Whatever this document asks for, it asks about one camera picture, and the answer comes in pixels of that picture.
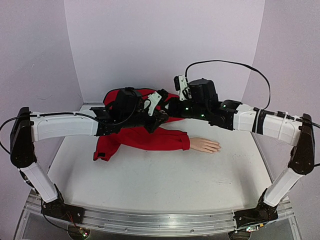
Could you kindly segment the clear nail polish bottle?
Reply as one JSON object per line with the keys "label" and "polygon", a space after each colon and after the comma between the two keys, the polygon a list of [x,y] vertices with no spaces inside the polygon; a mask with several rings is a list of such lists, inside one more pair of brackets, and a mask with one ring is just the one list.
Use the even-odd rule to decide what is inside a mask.
{"label": "clear nail polish bottle", "polygon": [[159,113],[160,113],[161,119],[164,120],[165,122],[169,119],[169,116],[165,111],[161,110]]}

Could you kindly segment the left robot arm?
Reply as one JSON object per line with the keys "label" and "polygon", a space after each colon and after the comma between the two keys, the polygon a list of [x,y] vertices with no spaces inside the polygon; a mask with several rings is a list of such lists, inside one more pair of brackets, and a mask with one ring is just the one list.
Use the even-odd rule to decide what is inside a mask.
{"label": "left robot arm", "polygon": [[40,195],[41,213],[80,223],[84,209],[65,203],[56,184],[37,162],[35,142],[68,136],[107,136],[133,127],[144,127],[152,133],[168,119],[156,109],[167,97],[164,89],[144,98],[136,89],[126,87],[118,91],[115,101],[92,107],[92,115],[80,111],[40,113],[21,108],[10,133],[10,160],[23,180]]}

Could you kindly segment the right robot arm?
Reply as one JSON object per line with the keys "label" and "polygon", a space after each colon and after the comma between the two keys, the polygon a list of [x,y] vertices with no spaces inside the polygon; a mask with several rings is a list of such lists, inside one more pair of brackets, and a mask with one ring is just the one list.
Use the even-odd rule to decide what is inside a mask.
{"label": "right robot arm", "polygon": [[204,78],[187,82],[184,76],[176,76],[174,84],[179,96],[170,98],[162,106],[169,116],[203,120],[211,126],[251,132],[292,146],[286,169],[262,194],[257,209],[275,208],[302,176],[313,171],[315,140],[310,115],[291,116],[236,100],[219,101],[214,82]]}

